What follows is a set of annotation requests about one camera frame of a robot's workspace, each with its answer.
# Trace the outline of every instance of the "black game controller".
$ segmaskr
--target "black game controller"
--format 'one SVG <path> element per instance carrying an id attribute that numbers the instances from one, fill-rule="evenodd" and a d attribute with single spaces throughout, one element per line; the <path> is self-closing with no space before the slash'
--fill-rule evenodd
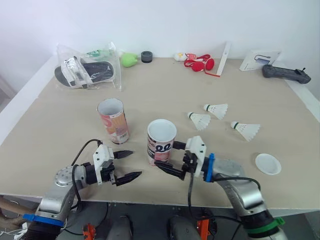
<path id="1" fill-rule="evenodd" d="M 287 68 L 275 67 L 270 64 L 262 67 L 262 75 L 265 78 L 286 78 L 292 81 L 297 81 L 300 84 L 307 84 L 311 78 L 304 72 L 306 68 L 292 70 Z"/>

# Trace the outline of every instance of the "small white dish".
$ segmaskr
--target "small white dish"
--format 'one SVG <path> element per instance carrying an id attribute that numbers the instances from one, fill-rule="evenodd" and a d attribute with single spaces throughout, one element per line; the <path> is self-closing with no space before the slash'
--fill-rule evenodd
<path id="1" fill-rule="evenodd" d="M 255 158 L 257 168 L 267 175 L 276 175 L 281 172 L 281 164 L 274 156 L 261 153 Z"/>

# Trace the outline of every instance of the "green toy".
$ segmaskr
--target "green toy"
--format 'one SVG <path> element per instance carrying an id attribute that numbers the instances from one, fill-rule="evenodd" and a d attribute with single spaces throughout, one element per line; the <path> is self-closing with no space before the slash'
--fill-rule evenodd
<path id="1" fill-rule="evenodd" d="M 135 65 L 138 60 L 138 55 L 134 54 L 134 53 L 124 53 L 121 56 L 121 64 L 122 66 L 128 68 L 128 67 L 132 67 L 133 65 Z"/>

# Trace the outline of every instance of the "white paper cup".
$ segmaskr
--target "white paper cup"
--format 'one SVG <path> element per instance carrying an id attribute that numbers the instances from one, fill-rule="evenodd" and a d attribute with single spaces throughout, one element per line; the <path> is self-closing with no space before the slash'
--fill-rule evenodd
<path id="1" fill-rule="evenodd" d="M 108 98 L 100 102 L 96 109 L 110 140 L 115 144 L 126 142 L 129 139 L 129 131 L 122 101 Z"/>
<path id="2" fill-rule="evenodd" d="M 155 166 L 156 161 L 167 162 L 177 135 L 176 126 L 169 120 L 157 119 L 148 125 L 147 154 L 149 163 Z"/>

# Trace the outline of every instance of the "badminton shuttlecock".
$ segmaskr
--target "badminton shuttlecock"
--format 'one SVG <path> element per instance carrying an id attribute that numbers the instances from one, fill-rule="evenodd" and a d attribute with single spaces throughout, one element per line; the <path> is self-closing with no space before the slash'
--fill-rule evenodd
<path id="1" fill-rule="evenodd" d="M 203 106 L 203 109 L 215 115 L 217 119 L 222 120 L 226 115 L 228 104 L 220 104 L 220 105 L 206 104 Z"/>
<path id="2" fill-rule="evenodd" d="M 241 133 L 245 140 L 250 142 L 259 131 L 260 124 L 243 124 L 233 121 L 231 127 Z"/>
<path id="3" fill-rule="evenodd" d="M 189 112 L 187 116 L 192 120 L 197 130 L 205 129 L 211 120 L 211 116 L 208 114 L 197 114 L 194 112 Z"/>

